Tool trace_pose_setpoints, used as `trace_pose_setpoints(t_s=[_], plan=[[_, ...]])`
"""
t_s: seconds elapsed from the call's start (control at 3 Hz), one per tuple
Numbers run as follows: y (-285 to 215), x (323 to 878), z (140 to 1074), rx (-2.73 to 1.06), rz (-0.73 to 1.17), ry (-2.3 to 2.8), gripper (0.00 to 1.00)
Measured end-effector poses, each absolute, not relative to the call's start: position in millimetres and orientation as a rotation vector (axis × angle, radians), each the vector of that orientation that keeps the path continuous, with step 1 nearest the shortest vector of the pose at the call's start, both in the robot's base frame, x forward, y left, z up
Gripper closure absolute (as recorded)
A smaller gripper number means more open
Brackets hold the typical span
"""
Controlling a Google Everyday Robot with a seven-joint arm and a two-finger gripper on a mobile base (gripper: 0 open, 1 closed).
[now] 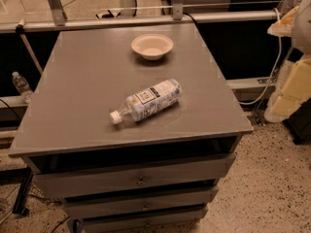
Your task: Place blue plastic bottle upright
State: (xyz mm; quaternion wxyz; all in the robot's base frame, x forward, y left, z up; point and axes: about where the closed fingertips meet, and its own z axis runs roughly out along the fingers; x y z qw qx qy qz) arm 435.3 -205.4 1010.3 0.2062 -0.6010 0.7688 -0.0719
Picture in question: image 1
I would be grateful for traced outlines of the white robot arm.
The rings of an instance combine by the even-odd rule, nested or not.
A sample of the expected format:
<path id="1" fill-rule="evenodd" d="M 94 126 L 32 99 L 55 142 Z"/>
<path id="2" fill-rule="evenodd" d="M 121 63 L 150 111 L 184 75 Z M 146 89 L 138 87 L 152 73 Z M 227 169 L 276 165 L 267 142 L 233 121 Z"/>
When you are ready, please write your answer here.
<path id="1" fill-rule="evenodd" d="M 281 121 L 311 98 L 311 0 L 302 0 L 273 23 L 267 33 L 290 37 L 292 47 L 303 53 L 288 70 L 280 72 L 276 90 L 268 102 L 273 121 Z"/>

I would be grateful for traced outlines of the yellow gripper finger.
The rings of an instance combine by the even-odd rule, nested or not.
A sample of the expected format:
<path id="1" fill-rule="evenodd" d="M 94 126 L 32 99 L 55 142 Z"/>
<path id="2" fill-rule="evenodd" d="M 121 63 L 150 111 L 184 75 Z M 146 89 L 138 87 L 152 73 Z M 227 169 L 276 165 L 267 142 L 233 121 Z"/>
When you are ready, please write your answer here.
<path id="1" fill-rule="evenodd" d="M 276 37 L 292 37 L 297 32 L 296 15 L 298 12 L 298 6 L 295 6 L 289 10 L 283 17 L 277 18 L 277 21 L 272 23 L 267 29 L 269 35 Z"/>
<path id="2" fill-rule="evenodd" d="M 290 117 L 311 98 L 311 59 L 297 61 L 272 104 L 271 113 L 278 117 Z"/>

